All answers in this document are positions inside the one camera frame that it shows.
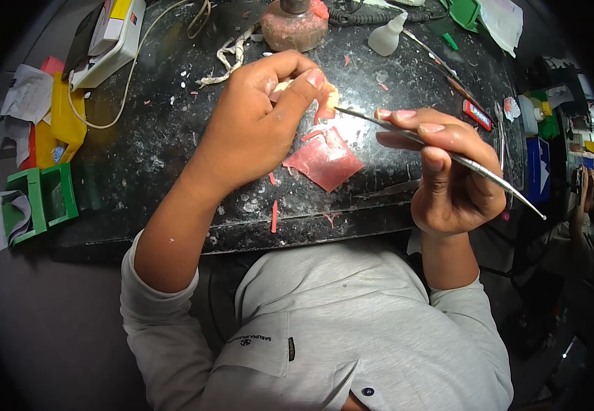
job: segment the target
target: red lighter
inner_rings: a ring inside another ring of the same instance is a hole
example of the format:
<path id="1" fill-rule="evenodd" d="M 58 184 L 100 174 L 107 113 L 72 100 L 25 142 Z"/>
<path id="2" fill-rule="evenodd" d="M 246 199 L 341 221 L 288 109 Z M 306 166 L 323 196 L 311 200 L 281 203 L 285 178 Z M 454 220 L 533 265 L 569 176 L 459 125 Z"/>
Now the red lighter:
<path id="1" fill-rule="evenodd" d="M 463 111 L 484 127 L 486 131 L 491 131 L 491 119 L 470 101 L 463 101 Z"/>

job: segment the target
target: white plastic bottle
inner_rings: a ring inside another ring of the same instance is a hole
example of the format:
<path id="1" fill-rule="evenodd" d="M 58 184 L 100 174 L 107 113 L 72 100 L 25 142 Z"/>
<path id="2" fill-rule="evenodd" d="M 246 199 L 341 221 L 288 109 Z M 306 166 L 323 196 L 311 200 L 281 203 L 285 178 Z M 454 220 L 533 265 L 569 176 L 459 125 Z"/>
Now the white plastic bottle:
<path id="1" fill-rule="evenodd" d="M 368 37 L 370 48 L 384 57 L 393 53 L 398 48 L 402 26 L 408 15 L 409 13 L 404 12 L 389 21 L 387 25 L 374 29 Z"/>

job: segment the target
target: shirt pocket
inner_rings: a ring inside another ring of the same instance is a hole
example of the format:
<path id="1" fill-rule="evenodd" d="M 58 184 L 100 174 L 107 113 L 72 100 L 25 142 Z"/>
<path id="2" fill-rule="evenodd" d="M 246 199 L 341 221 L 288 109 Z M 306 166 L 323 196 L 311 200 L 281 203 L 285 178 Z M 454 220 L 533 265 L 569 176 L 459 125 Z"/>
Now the shirt pocket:
<path id="1" fill-rule="evenodd" d="M 211 374 L 219 367 L 240 366 L 285 377 L 288 354 L 288 313 L 263 314 L 252 319 L 224 344 Z"/>

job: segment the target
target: shirt sleeve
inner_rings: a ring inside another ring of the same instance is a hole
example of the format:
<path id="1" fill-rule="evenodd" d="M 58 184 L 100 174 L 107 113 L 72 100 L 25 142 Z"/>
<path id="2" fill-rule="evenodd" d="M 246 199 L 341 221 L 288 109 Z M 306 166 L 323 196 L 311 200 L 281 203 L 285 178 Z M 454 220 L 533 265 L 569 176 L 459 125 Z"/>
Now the shirt sleeve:
<path id="1" fill-rule="evenodd" d="M 128 346 L 137 358 L 146 399 L 154 410 L 195 410 L 213 365 L 199 323 L 188 313 L 199 272 L 179 292 L 149 287 L 135 272 L 140 234 L 121 263 L 121 316 Z"/>
<path id="2" fill-rule="evenodd" d="M 480 283 L 480 276 L 465 287 L 437 290 L 432 288 L 432 307 L 438 308 L 470 336 L 484 353 L 496 374 L 499 396 L 507 409 L 514 396 L 509 372 L 509 357 L 494 318 L 491 316 L 489 297 Z"/>

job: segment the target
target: black countertop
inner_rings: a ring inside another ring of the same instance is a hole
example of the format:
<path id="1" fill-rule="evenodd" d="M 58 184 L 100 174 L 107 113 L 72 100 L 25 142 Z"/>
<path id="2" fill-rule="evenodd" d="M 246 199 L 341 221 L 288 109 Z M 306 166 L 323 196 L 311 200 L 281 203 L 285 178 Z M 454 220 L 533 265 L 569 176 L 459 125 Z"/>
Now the black countertop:
<path id="1" fill-rule="evenodd" d="M 427 4 L 434 9 L 438 2 L 432 1 Z M 195 81 L 211 72 L 215 76 L 224 73 L 216 51 L 229 37 L 239 36 L 257 21 L 268 3 L 216 3 L 208 26 L 194 40 L 187 38 L 186 29 L 200 4 L 177 7 L 156 24 L 140 52 L 121 119 L 108 129 L 89 129 L 71 163 L 80 216 L 58 230 L 53 252 L 56 260 L 119 259 L 130 246 L 193 154 L 225 85 L 199 89 Z M 142 33 L 170 4 L 172 1 L 162 0 L 147 8 Z M 243 18 L 246 11 L 251 11 L 248 19 Z M 498 46 L 446 20 L 437 24 L 448 25 L 446 30 L 459 45 L 456 55 L 451 54 L 441 36 L 433 33 L 431 23 L 408 24 L 408 29 L 457 70 L 485 107 L 492 107 L 494 100 L 515 96 Z M 473 123 L 461 111 L 463 97 L 452 92 L 446 78 L 426 64 L 432 60 L 414 41 L 402 36 L 398 49 L 389 57 L 372 52 L 367 37 L 375 27 L 330 25 L 321 44 L 306 53 L 338 87 L 342 107 L 366 114 L 377 107 L 433 107 Z M 245 62 L 260 59 L 263 52 L 270 51 L 266 43 L 252 41 L 247 41 L 244 49 Z M 345 56 L 350 58 L 347 66 Z M 91 122 L 112 121 L 129 70 L 130 64 L 92 91 L 85 101 Z M 386 75 L 383 84 L 388 91 L 379 86 L 378 74 Z M 315 104 L 302 119 L 298 137 L 313 127 L 314 113 Z M 376 126 L 360 119 L 338 115 L 329 124 L 338 128 L 365 167 L 330 194 L 303 174 L 291 176 L 282 166 L 277 167 L 276 185 L 263 178 L 241 187 L 222 202 L 203 252 L 288 247 L 413 226 L 411 193 L 370 200 L 354 195 L 419 178 L 420 154 L 380 146 L 375 140 Z M 492 132 L 480 127 L 479 133 L 484 141 L 497 147 L 497 127 Z M 520 119 L 506 122 L 506 135 L 513 159 L 506 177 L 523 191 L 527 156 Z M 295 138 L 289 154 L 304 144 Z M 272 234 L 269 221 L 276 199 L 280 214 L 278 231 Z M 333 227 L 323 216 L 332 212 L 342 213 Z"/>

